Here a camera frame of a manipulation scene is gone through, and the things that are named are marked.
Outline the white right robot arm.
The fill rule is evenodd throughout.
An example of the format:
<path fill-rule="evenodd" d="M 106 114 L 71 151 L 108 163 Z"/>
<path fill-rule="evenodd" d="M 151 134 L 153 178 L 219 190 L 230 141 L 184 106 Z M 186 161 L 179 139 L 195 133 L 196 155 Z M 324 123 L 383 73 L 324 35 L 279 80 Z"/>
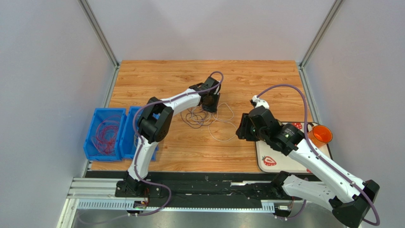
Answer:
<path fill-rule="evenodd" d="M 357 228 L 372 209 L 379 185 L 349 174 L 312 142 L 307 142 L 304 131 L 291 123 L 281 123 L 264 106 L 243 113 L 236 131 L 239 139 L 262 141 L 272 150 L 282 153 L 308 168 L 323 183 L 321 186 L 281 171 L 271 181 L 273 192 L 302 198 L 332 212 L 349 228 Z"/>

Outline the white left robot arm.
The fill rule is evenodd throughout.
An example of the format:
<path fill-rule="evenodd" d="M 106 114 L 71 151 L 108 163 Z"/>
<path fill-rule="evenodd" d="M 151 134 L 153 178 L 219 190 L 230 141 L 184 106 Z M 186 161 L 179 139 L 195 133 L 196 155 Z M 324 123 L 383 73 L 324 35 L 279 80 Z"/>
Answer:
<path fill-rule="evenodd" d="M 135 113 L 133 129 L 138 141 L 135 156 L 123 180 L 126 191 L 136 196 L 144 192 L 152 155 L 159 142 L 167 136 L 175 115 L 197 106 L 210 113 L 217 111 L 222 82 L 222 79 L 209 76 L 205 82 L 192 85 L 175 96 L 165 99 L 152 97 Z"/>

